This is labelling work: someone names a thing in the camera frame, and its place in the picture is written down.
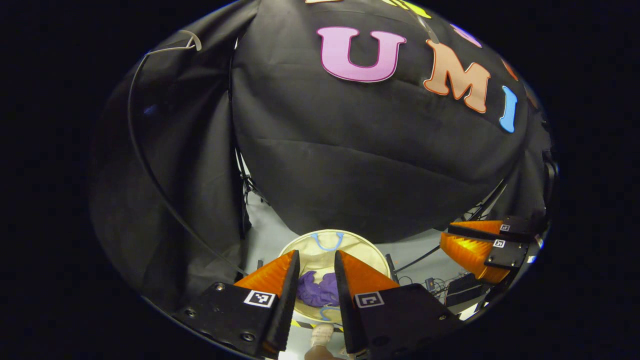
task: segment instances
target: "purple cloth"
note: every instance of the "purple cloth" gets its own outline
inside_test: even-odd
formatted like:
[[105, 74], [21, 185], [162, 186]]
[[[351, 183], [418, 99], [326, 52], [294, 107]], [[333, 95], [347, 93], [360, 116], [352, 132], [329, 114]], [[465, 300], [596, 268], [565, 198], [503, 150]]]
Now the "purple cloth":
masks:
[[320, 284], [314, 283], [315, 271], [308, 271], [298, 280], [298, 298], [313, 307], [340, 306], [335, 273], [325, 274]]

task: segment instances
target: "screw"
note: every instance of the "screw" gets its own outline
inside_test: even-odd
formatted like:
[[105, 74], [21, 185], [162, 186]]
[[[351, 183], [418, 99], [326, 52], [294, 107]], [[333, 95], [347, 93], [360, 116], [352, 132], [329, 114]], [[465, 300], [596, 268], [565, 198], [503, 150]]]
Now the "screw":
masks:
[[255, 336], [249, 332], [243, 332], [242, 334], [242, 340], [251, 342], [253, 340], [255, 340]]
[[184, 313], [190, 318], [196, 317], [196, 311], [190, 307], [187, 307], [187, 309], [184, 310]]

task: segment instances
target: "pink letter u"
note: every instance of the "pink letter u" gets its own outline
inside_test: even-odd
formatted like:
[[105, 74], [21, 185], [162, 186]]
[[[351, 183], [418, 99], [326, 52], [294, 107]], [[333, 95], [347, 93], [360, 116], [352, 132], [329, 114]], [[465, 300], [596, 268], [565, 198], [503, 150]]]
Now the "pink letter u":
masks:
[[362, 83], [375, 83], [391, 77], [396, 71], [398, 50], [406, 39], [384, 31], [372, 31], [378, 39], [378, 60], [373, 66], [355, 65], [349, 58], [351, 38], [360, 32], [353, 28], [330, 27], [318, 29], [322, 37], [322, 66], [331, 75]]

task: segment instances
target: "yellow and black tape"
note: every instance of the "yellow and black tape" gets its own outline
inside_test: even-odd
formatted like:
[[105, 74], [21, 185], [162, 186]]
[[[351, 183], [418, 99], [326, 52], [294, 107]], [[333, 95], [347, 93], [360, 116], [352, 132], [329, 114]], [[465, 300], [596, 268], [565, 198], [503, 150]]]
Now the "yellow and black tape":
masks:
[[[296, 327], [303, 327], [305, 329], [313, 329], [314, 327], [316, 327], [316, 323], [306, 323], [306, 322], [299, 322], [297, 320], [291, 320], [291, 325], [296, 326]], [[342, 332], [342, 328], [341, 327], [337, 327], [334, 324], [334, 329], [333, 331], [335, 332]]]

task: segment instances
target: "laundry basket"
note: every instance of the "laundry basket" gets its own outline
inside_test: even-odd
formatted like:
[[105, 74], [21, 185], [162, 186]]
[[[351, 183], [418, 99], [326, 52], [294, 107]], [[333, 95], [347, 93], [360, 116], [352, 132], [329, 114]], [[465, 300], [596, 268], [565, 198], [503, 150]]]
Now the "laundry basket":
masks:
[[[335, 252], [342, 250], [367, 263], [377, 271], [391, 277], [387, 260], [380, 250], [365, 238], [341, 230], [320, 230], [304, 234], [282, 249], [280, 256], [298, 250], [300, 253], [300, 274], [315, 271], [314, 282], [319, 284], [327, 273], [335, 272]], [[340, 307], [312, 307], [296, 298], [294, 312], [317, 322], [342, 323]]]

